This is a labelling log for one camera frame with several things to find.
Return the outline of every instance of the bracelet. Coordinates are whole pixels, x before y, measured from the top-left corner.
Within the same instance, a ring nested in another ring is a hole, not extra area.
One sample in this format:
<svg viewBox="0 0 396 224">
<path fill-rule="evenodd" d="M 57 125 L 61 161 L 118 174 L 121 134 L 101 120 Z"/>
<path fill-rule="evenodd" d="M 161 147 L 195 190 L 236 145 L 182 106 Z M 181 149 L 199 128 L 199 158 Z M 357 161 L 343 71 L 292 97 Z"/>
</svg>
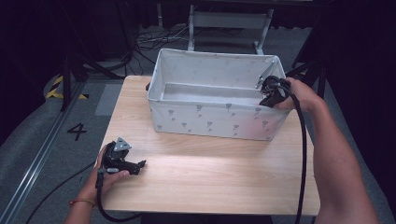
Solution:
<svg viewBox="0 0 396 224">
<path fill-rule="evenodd" d="M 79 202 L 89 203 L 90 205 L 92 205 L 92 207 L 95 207 L 95 206 L 96 206 L 96 203 L 95 203 L 93 200 L 89 200 L 89 199 L 79 199 L 79 198 L 76 198 L 76 199 L 70 201 L 70 202 L 69 202 L 69 205 L 70 205 L 70 206 L 73 206 L 75 203 L 79 203 Z"/>
</svg>

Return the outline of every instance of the person's left hand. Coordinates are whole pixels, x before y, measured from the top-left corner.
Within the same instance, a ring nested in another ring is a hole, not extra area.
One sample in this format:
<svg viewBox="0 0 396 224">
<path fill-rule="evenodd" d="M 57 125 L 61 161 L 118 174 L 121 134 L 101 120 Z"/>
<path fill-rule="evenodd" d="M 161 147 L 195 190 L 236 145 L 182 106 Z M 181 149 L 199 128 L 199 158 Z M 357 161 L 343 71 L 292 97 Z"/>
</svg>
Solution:
<svg viewBox="0 0 396 224">
<path fill-rule="evenodd" d="M 78 194 L 78 198 L 80 199 L 89 199 L 96 202 L 96 179 L 97 179 L 97 171 L 101 165 L 102 157 L 105 152 L 106 146 L 104 146 L 96 159 L 96 164 L 93 170 L 91 171 L 90 176 L 88 177 L 87 183 L 85 183 L 84 187 Z M 118 182 L 119 180 L 123 179 L 125 176 L 129 175 L 129 172 L 126 170 L 119 171 L 113 175 L 105 174 L 105 179 L 102 186 L 102 194 L 106 194 L 106 192 L 111 189 L 111 187 Z"/>
</svg>

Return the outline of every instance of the hand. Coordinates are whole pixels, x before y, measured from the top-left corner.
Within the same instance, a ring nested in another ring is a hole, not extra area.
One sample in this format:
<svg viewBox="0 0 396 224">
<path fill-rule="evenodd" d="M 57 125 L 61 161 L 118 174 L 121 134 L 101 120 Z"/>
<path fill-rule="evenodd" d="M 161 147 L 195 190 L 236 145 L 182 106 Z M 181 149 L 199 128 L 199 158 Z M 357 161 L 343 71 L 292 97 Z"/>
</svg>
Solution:
<svg viewBox="0 0 396 224">
<path fill-rule="evenodd" d="M 307 85 L 302 81 L 287 77 L 287 81 L 291 84 L 291 92 L 300 101 L 300 107 L 305 112 L 312 112 L 315 106 L 321 104 L 323 100 Z M 291 109 L 294 108 L 294 102 L 288 97 L 285 101 L 275 105 L 277 109 Z"/>
<path fill-rule="evenodd" d="M 102 157 L 103 154 L 105 153 L 105 148 L 104 146 L 101 151 L 99 152 L 99 155 L 96 159 L 96 165 L 91 171 L 90 176 L 88 177 L 87 183 L 85 183 L 84 187 L 82 188 L 81 192 L 78 194 L 78 198 L 80 199 L 90 199 L 94 200 L 96 202 L 96 178 L 97 178 L 97 171 L 101 165 Z M 125 176 L 129 175 L 128 171 L 119 171 L 113 175 L 110 174 L 105 174 L 105 180 L 103 182 L 102 186 L 102 194 L 106 194 L 106 192 L 111 189 L 111 187 L 118 182 L 119 180 L 123 179 Z"/>
</svg>

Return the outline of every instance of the gray carpet floor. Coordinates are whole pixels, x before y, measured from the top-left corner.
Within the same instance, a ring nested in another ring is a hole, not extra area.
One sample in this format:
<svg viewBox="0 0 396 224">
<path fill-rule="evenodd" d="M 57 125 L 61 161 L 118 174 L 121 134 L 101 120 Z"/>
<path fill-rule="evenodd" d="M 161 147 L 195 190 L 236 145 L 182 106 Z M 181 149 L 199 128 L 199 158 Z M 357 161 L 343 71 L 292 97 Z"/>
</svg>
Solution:
<svg viewBox="0 0 396 224">
<path fill-rule="evenodd" d="M 161 30 L 152 27 L 141 30 L 141 33 L 153 33 Z M 264 53 L 277 55 L 284 67 L 285 72 L 291 70 L 291 65 L 299 52 L 310 29 L 270 29 L 264 43 Z M 252 46 L 259 33 L 248 30 L 204 30 L 195 37 L 195 50 L 207 52 L 243 53 L 254 54 Z M 187 49 L 186 35 L 177 42 L 168 43 L 163 48 Z M 140 46 L 150 47 L 151 43 L 140 43 Z M 156 60 L 158 49 L 142 50 L 142 53 L 150 60 Z M 115 70 L 116 74 L 151 76 L 154 64 L 139 54 L 134 54 L 130 66 Z M 49 80 L 43 94 L 47 94 L 53 79 Z M 121 80 L 111 80 L 101 74 L 90 74 L 90 78 L 81 93 L 89 94 L 87 100 L 77 100 L 67 115 L 59 134 L 56 136 L 42 170 L 36 177 L 36 181 L 29 191 L 21 208 L 15 216 L 13 223 L 25 223 L 38 203 L 58 184 L 70 175 L 93 162 L 106 133 L 111 113 L 122 85 Z M 394 217 L 389 211 L 387 199 L 380 187 L 375 182 L 369 169 L 359 153 L 353 138 L 349 132 L 336 99 L 332 94 L 331 87 L 326 86 L 325 100 L 329 104 L 332 114 L 340 126 L 350 145 L 352 145 L 361 164 L 363 177 L 370 197 L 375 205 L 381 223 L 395 223 Z M 49 98 L 47 102 L 32 113 L 14 131 L 8 140 L 0 148 L 0 211 L 4 211 L 12 195 L 21 183 L 24 173 L 32 163 L 35 154 L 42 147 L 53 122 L 59 116 L 62 100 Z M 307 119 L 308 131 L 312 132 L 309 117 Z M 79 136 L 76 141 L 74 133 L 67 131 L 78 124 L 83 124 L 83 130 L 87 131 Z M 83 186 L 89 171 L 77 175 L 66 184 L 57 189 L 39 207 L 30 223 L 62 223 L 68 212 L 68 201 L 75 198 Z M 130 213 L 111 213 L 114 216 L 125 217 Z M 292 223 L 292 216 L 273 216 L 275 224 Z M 98 211 L 92 214 L 92 223 L 110 223 Z M 139 219 L 129 223 L 140 223 Z M 302 223 L 311 223 L 311 217 L 304 217 Z"/>
</svg>

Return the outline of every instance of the patterned storage box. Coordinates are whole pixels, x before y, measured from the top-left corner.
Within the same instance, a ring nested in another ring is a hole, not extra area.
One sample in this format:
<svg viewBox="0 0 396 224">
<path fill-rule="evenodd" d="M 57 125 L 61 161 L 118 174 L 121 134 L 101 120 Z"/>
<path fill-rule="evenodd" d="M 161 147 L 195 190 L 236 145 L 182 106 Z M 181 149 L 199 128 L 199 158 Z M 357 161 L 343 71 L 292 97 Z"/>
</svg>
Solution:
<svg viewBox="0 0 396 224">
<path fill-rule="evenodd" d="M 272 63 L 285 77 L 276 56 L 162 49 L 148 89 L 155 131 L 272 140 L 290 112 L 259 105 Z"/>
</svg>

